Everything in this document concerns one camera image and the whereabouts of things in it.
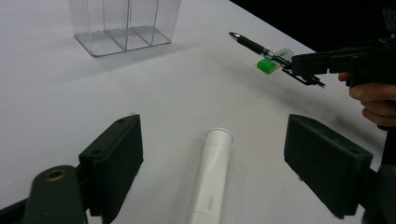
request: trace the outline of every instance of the white marker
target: white marker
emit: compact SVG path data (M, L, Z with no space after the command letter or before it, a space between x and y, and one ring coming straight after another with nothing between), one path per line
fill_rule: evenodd
M207 132L188 224L219 223L232 142L232 134L225 129Z

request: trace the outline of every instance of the clear acrylic box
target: clear acrylic box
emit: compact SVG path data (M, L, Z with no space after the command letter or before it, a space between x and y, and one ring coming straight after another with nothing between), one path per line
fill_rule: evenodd
M69 0L75 39L92 56L172 42L181 0Z

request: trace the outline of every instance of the pen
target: pen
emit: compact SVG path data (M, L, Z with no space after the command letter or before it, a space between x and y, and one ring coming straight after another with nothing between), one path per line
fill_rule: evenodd
M265 47L247 39L246 37L236 34L234 32L229 33L230 37L239 44L247 47L248 49L251 49L253 52L260 54L262 57L266 59L270 59L271 61L274 61L276 63L279 63L279 65L282 67L282 71L288 74L289 76L297 79L301 83L305 84L306 86L309 85L319 85L321 88L324 88L326 85L320 82L320 79L315 76L310 76L310 77L297 77L295 76L290 70L291 70L291 62L288 60L285 60L284 58L280 57L279 55L273 53L271 50L266 49Z
M281 65L281 67L291 66L291 62L283 59L279 55L273 53L271 50L266 49L265 47L247 39L246 37L230 32L230 37L232 37L239 44L251 49L253 52L260 54L262 57L270 59L274 62L277 62Z

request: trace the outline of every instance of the human hand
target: human hand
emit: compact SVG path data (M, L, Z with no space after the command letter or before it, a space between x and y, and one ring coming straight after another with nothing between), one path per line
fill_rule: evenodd
M338 80L344 82L348 73L340 73ZM361 113L365 118L379 126L396 126L396 85L372 82L355 86L349 95L361 101Z

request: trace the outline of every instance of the white table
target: white table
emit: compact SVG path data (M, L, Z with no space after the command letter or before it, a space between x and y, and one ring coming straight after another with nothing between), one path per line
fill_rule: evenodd
M77 166L113 121L137 113L145 161L114 223L186 223L214 127L234 136L221 223L361 223L362 207L339 220L284 162L288 116L370 150L374 170L386 134L336 75L321 76L325 89L267 76L229 32L312 52L230 1L183 0L172 44L93 58L73 37L67 1L0 2L0 208L28 197L40 172Z

